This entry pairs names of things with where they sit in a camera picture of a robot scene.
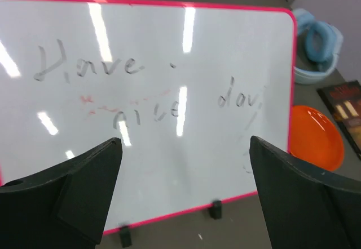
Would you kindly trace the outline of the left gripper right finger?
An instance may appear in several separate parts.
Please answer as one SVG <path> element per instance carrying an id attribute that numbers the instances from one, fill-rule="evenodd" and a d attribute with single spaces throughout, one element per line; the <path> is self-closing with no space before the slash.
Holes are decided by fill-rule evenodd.
<path id="1" fill-rule="evenodd" d="M 249 153 L 273 248 L 360 248 L 360 181 L 257 136 Z"/>

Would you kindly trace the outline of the orange plate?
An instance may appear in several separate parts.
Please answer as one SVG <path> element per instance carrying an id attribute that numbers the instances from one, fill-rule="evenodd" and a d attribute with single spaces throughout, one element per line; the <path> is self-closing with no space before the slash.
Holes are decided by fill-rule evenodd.
<path id="1" fill-rule="evenodd" d="M 344 142 L 336 126 L 320 111 L 295 105 L 290 123 L 289 152 L 327 171 L 337 170 L 344 160 Z"/>

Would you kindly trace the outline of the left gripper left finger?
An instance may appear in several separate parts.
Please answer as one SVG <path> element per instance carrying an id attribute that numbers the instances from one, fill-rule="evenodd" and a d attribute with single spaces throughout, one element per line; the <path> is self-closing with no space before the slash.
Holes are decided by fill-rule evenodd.
<path id="1" fill-rule="evenodd" d="M 1 186 L 1 248 L 95 248 L 122 155 L 122 142 L 114 137 Z"/>

